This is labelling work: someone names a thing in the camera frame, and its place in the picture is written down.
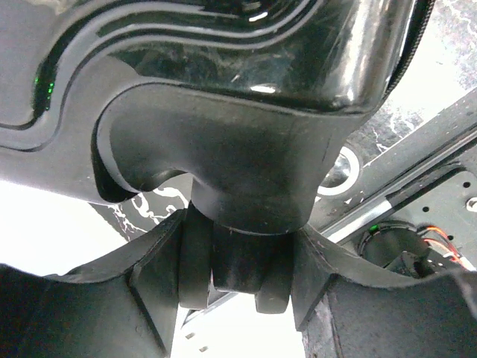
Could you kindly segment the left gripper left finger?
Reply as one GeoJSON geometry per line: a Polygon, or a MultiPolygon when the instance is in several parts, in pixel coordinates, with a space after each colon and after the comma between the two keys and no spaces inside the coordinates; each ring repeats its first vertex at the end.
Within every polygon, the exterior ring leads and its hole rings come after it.
{"type": "Polygon", "coordinates": [[[169,357],[184,212],[64,275],[1,266],[3,357],[169,357]]]}

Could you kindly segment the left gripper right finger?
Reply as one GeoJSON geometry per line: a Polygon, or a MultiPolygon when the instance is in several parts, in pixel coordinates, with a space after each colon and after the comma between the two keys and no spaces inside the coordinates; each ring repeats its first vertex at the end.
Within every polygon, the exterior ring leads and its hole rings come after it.
{"type": "Polygon", "coordinates": [[[476,273],[375,266],[312,227],[294,239],[292,307],[308,357],[474,357],[476,273]]]}

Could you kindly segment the white black space suitcase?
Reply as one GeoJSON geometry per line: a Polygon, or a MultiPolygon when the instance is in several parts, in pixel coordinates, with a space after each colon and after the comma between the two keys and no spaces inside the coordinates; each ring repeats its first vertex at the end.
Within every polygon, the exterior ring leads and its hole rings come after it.
{"type": "Polygon", "coordinates": [[[291,237],[432,1],[3,1],[1,179],[97,204],[193,178],[182,306],[282,313],[291,237]]]}

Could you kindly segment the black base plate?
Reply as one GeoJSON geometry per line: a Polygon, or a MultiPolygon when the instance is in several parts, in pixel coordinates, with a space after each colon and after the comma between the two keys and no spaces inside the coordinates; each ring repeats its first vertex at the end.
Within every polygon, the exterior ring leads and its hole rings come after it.
{"type": "Polygon", "coordinates": [[[476,91],[404,136],[367,139],[372,127],[346,142],[360,163],[346,192],[315,203],[309,224],[324,237],[355,249],[382,222],[405,222],[464,267],[476,270],[476,91]]]}

